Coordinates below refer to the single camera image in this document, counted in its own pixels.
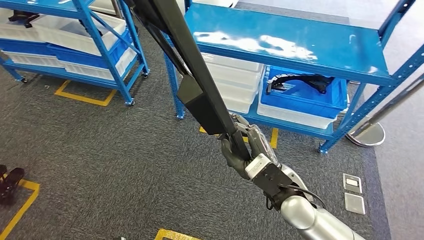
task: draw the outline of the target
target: blue plastic bin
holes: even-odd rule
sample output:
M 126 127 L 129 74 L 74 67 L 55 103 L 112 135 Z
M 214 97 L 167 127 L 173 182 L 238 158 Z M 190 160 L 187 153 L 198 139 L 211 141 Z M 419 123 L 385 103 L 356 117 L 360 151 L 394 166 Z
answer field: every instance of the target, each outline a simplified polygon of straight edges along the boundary
M 0 49 L 6 52 L 53 56 L 47 42 L 20 41 L 0 38 Z
M 288 90 L 271 90 L 267 92 L 267 81 L 279 74 L 311 74 L 283 67 L 268 66 L 263 77 L 261 104 L 282 109 L 335 119 L 337 115 L 348 106 L 348 87 L 345 79 L 335 78 L 327 86 L 326 94 L 319 93 L 316 89 L 301 80 L 290 80 L 284 85 Z
M 123 32 L 122 37 L 129 43 L 133 42 L 128 29 L 126 29 Z M 57 59 L 61 61 L 88 65 L 88 66 L 93 66 L 93 67 L 98 67 L 103 69 L 108 68 L 108 65 L 103 60 L 102 56 L 97 56 L 97 55 L 89 54 L 86 52 L 73 50 L 70 48 L 54 45 L 51 43 L 49 43 L 47 47 L 54 53 L 54 55 L 56 55 Z M 109 55 L 112 59 L 113 64 L 116 64 L 119 61 L 122 54 L 127 49 L 128 49 L 128 45 L 121 39 L 118 39 L 115 42 L 115 44 L 109 50 Z

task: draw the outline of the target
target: blue metal shelf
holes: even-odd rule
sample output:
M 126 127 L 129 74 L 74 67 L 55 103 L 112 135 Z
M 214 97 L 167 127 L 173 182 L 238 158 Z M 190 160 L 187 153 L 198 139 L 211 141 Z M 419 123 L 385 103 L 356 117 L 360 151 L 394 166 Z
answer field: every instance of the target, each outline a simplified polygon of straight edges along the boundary
M 75 74 L 67 72 L 64 68 L 17 64 L 13 63 L 11 60 L 4 61 L 1 58 L 0 65 L 2 65 L 18 81 L 22 80 L 23 77 L 19 75 L 16 70 L 22 70 L 27 72 L 50 75 L 62 79 L 70 79 L 105 88 L 117 89 L 122 94 L 125 100 L 125 104 L 132 105 L 134 103 L 134 100 L 130 95 L 130 88 L 137 80 L 139 74 L 142 73 L 145 76 L 149 74 L 149 67 L 147 65 L 146 58 L 143 54 L 143 50 L 138 35 L 136 33 L 136 29 L 134 27 L 130 10 L 125 4 L 124 0 L 118 0 L 118 5 L 122 8 L 122 15 L 124 16 L 126 25 L 129 30 L 129 35 L 131 36 L 131 41 L 128 41 L 128 39 L 125 39 L 122 35 L 118 34 L 112 27 L 110 27 L 106 22 L 104 22 L 100 17 L 98 17 L 93 11 L 88 8 L 91 2 L 93 2 L 93 0 L 0 0 L 0 8 L 79 19 L 85 26 L 87 32 L 92 37 L 94 43 L 96 44 L 99 52 L 101 53 L 102 60 L 104 61 L 105 65 L 107 66 L 107 69 L 113 76 L 113 80 L 101 79 L 82 74 Z M 122 41 L 122 43 L 124 43 L 128 48 L 131 48 L 133 51 L 136 52 L 136 57 L 129 64 L 122 77 L 119 75 L 118 70 L 115 67 L 116 56 L 112 56 L 112 49 L 106 49 L 102 37 L 100 36 L 99 31 L 97 30 L 93 22 L 93 18 L 97 20 L 100 24 L 102 24 L 110 32 L 112 32 L 119 39 L 119 41 Z M 139 63 L 139 66 L 131 77 L 131 79 L 128 81 L 128 84 L 125 84 L 124 79 L 136 62 Z
M 94 0 L 82 0 L 89 6 Z M 0 8 L 79 19 L 81 13 L 72 0 L 0 0 Z
M 252 105 L 250 106 L 248 113 L 240 113 L 245 119 L 247 119 L 252 124 L 261 124 L 271 126 L 273 128 L 284 129 L 300 134 L 307 134 L 313 137 L 321 138 L 321 139 L 332 139 L 333 134 L 333 124 L 328 125 L 326 129 L 306 126 L 290 121 L 283 121 L 280 119 L 262 116 L 257 114 L 258 111 L 258 96 L 254 99 Z
M 130 72 L 131 68 L 134 66 L 136 61 L 137 61 L 137 58 L 134 58 L 134 60 L 129 64 L 129 66 L 125 70 L 125 73 L 123 74 L 124 77 Z M 109 88 L 109 89 L 116 89 L 118 87 L 116 82 L 114 82 L 112 80 L 76 74 L 76 73 L 68 72 L 64 68 L 60 68 L 60 67 L 18 64 L 18 63 L 12 62 L 10 59 L 5 61 L 5 63 L 3 65 L 5 67 L 9 67 L 9 68 L 16 69 L 16 70 L 22 70 L 22 71 L 31 72 L 31 73 L 48 75 L 48 76 L 53 76 L 53 77 L 57 77 L 57 78 L 61 78 L 61 79 L 73 80 L 73 81 L 77 81 L 77 82 L 80 82 L 80 83 L 96 85 L 96 86 L 99 86 L 99 87 L 104 87 L 104 88 Z M 144 64 L 141 64 L 141 65 L 138 66 L 137 71 L 142 70 L 143 68 L 144 68 Z M 131 88 L 133 84 L 134 84 L 134 82 L 130 82 L 128 84 L 129 88 Z
M 184 18 L 205 53 L 381 86 L 393 82 L 374 29 L 199 3 Z
M 385 42 L 413 2 L 401 0 L 396 5 L 385 21 L 389 27 L 383 33 L 357 26 L 198 3 L 189 6 L 184 18 L 203 53 L 361 82 L 341 124 L 334 130 L 332 124 L 327 129 L 319 129 L 258 115 L 257 97 L 247 114 L 240 113 L 252 123 L 324 139 L 319 150 L 327 153 L 424 63 L 422 45 L 398 71 L 389 75 L 383 55 Z M 166 56 L 165 63 L 176 113 L 182 118 L 184 108 L 176 97 L 178 79 L 175 68 Z M 379 88 L 354 110 L 366 84 L 379 85 Z

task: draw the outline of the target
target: storage bin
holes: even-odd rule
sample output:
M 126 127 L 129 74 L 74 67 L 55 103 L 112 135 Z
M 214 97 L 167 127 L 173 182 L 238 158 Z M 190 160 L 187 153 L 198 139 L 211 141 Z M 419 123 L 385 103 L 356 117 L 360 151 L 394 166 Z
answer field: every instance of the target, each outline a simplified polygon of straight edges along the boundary
M 248 102 L 250 104 L 253 103 L 259 88 L 258 85 L 256 86 L 256 89 L 247 89 L 234 82 L 224 81 L 221 79 L 215 80 L 215 85 L 218 88 L 221 97 Z
M 0 38 L 0 49 L 6 52 L 53 56 L 47 42 L 22 41 Z
M 222 98 L 224 100 L 225 106 L 229 111 L 235 111 L 242 114 L 247 114 L 252 105 L 249 101 L 236 100 L 232 98 Z
M 126 22 L 113 16 L 97 13 L 109 26 L 118 34 L 126 30 Z M 103 40 L 106 49 L 109 51 L 118 40 L 112 32 L 108 31 L 97 20 L 91 18 L 97 29 L 103 33 Z M 94 43 L 90 34 L 84 26 L 77 20 L 66 17 L 43 15 L 31 22 L 32 26 L 38 32 L 40 38 L 48 43 L 61 47 L 101 56 L 98 47 Z
M 0 8 L 0 39 L 43 42 L 33 27 L 26 28 L 21 21 L 9 21 L 11 16 L 13 10 Z
M 232 57 L 219 56 L 219 55 L 214 55 L 214 54 L 204 53 L 204 52 L 202 52 L 201 55 L 206 63 L 218 64 L 218 65 L 246 70 L 250 72 L 260 72 L 261 68 L 264 67 L 264 65 L 261 63 L 240 60 L 240 59 L 232 58 Z
M 132 43 L 131 35 L 128 30 L 126 30 L 122 37 L 129 43 Z M 47 46 L 52 53 L 54 53 L 60 61 L 68 62 L 68 63 L 76 63 L 76 64 L 82 64 L 82 65 L 89 65 L 93 67 L 98 68 L 104 68 L 107 69 L 108 65 L 106 64 L 106 61 L 103 59 L 102 56 L 97 56 L 93 54 L 89 54 L 82 51 L 73 50 L 70 48 L 54 45 L 54 44 L 48 44 Z M 111 60 L 113 64 L 116 64 L 122 54 L 128 49 L 127 44 L 122 41 L 121 39 L 118 39 L 115 44 L 110 48 L 109 50 L 109 56 L 111 57 Z
M 264 70 L 263 64 L 260 65 L 257 71 L 247 71 L 213 63 L 206 63 L 206 66 L 216 82 L 225 80 L 244 85 L 244 88 L 250 90 L 255 90 L 258 87 Z
M 2 52 L 5 53 L 12 60 L 12 62 L 16 64 L 29 64 L 54 68 L 64 67 L 55 56 L 51 55 L 11 52 L 4 50 L 2 50 Z
M 263 105 L 260 102 L 257 106 L 257 114 L 319 129 L 326 129 L 329 124 L 337 120 L 337 117 L 333 119 L 326 118 L 300 111 L 293 111 L 275 106 Z
M 136 52 L 128 47 L 125 50 L 125 52 L 122 54 L 122 56 L 120 57 L 119 61 L 115 64 L 115 67 L 121 77 L 124 75 L 124 73 L 126 72 L 126 69 L 130 65 L 130 63 L 134 60 L 136 55 L 137 55 Z M 61 60 L 59 60 L 59 62 L 61 62 L 64 65 L 67 72 L 114 81 L 114 77 L 112 76 L 111 71 L 107 68 L 84 65 L 84 64 L 79 64 L 75 62 L 68 62 L 68 61 L 61 61 Z
M 340 111 L 347 107 L 346 80 L 336 78 L 327 87 L 327 93 L 321 94 L 299 80 L 288 81 L 294 89 L 291 94 L 266 94 L 269 78 L 278 74 L 304 74 L 304 72 L 282 67 L 268 66 L 259 87 L 257 114 L 315 128 L 326 129 L 337 119 Z
M 335 78 L 326 88 L 326 93 L 321 94 L 316 89 L 300 80 L 291 80 L 284 85 L 289 87 L 286 91 L 272 90 L 266 94 L 267 81 L 279 74 L 308 74 L 297 70 L 268 66 L 260 87 L 260 103 L 296 112 L 316 115 L 323 118 L 334 119 L 348 105 L 347 83 L 345 79 Z

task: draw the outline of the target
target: metal stand base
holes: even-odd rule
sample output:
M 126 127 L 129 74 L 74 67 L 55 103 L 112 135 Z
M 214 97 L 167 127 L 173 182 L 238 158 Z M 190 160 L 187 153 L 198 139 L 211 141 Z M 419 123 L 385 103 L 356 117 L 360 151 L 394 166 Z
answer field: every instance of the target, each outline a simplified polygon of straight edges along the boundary
M 383 126 L 378 122 L 371 125 L 366 130 L 355 134 L 355 130 L 370 118 L 371 117 L 368 115 L 365 116 L 361 122 L 352 128 L 350 133 L 346 134 L 346 137 L 354 144 L 365 148 L 381 145 L 386 139 L 386 132 Z

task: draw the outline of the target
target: yellow floor marking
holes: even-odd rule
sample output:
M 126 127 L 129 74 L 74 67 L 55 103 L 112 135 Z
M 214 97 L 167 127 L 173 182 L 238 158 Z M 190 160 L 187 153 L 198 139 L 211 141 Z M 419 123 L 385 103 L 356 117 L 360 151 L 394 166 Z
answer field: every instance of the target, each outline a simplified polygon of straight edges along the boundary
M 185 234 L 182 234 L 176 231 L 171 231 L 171 230 L 166 230 L 161 228 L 157 232 L 157 235 L 154 238 L 154 240 L 162 240 L 164 238 L 172 239 L 172 240 L 200 240 L 198 238 L 187 236 Z
M 71 82 L 71 80 L 66 80 L 62 86 L 59 87 L 59 89 L 56 90 L 56 92 L 54 93 L 55 95 L 58 96 L 62 96 L 65 98 L 69 98 L 69 99 L 73 99 L 73 100 L 77 100 L 77 101 L 82 101 L 85 103 L 89 103 L 89 104 L 95 104 L 95 105 L 100 105 L 103 107 L 106 107 L 107 105 L 109 105 L 109 103 L 111 102 L 112 98 L 114 97 L 114 95 L 117 93 L 116 89 L 113 89 L 109 96 L 106 97 L 106 99 L 104 101 L 102 100 L 97 100 L 97 99 L 93 99 L 93 98 L 89 98 L 89 97 L 85 97 L 85 96 L 79 96 L 79 95 L 75 95 L 69 92 L 64 92 L 63 90 L 66 88 L 66 86 Z
M 278 139 L 278 128 L 273 128 L 272 134 L 271 134 L 271 141 L 269 141 L 269 145 L 271 145 L 271 148 L 273 149 L 277 148 L 277 139 Z
M 207 132 L 203 129 L 203 127 L 200 127 L 199 131 L 200 131 L 201 133 L 207 134 Z M 244 137 L 243 137 L 243 141 L 244 141 L 245 143 L 248 143 L 248 142 L 249 142 L 249 140 L 248 140 L 248 138 L 247 138 L 246 136 L 244 136 Z
M 33 202 L 36 200 L 36 198 L 39 195 L 40 192 L 40 184 L 27 181 L 22 179 L 19 182 L 19 186 L 33 190 L 31 196 L 29 196 L 28 200 L 22 205 L 22 207 L 17 211 L 16 215 L 10 220 L 9 224 L 4 228 L 3 232 L 0 233 L 0 240 L 5 240 L 6 237 L 9 235 L 9 233 L 12 231 L 12 229 L 15 227 L 15 225 L 18 223 L 18 221 L 22 218 L 24 213 L 28 210 L 28 208 L 33 204 Z
M 207 134 L 207 132 L 203 129 L 203 127 L 202 127 L 202 126 L 200 126 L 199 131 L 200 131 L 201 133 Z M 276 148 L 277 148 L 277 138 L 278 138 L 278 129 L 277 129 L 277 128 L 273 128 L 273 129 L 272 129 L 271 141 L 269 142 L 269 145 L 271 145 L 271 147 L 272 147 L 273 149 L 276 149 Z M 249 142 L 248 137 L 244 136 L 244 137 L 243 137 L 243 141 L 244 141 L 245 143 L 248 143 L 248 142 Z

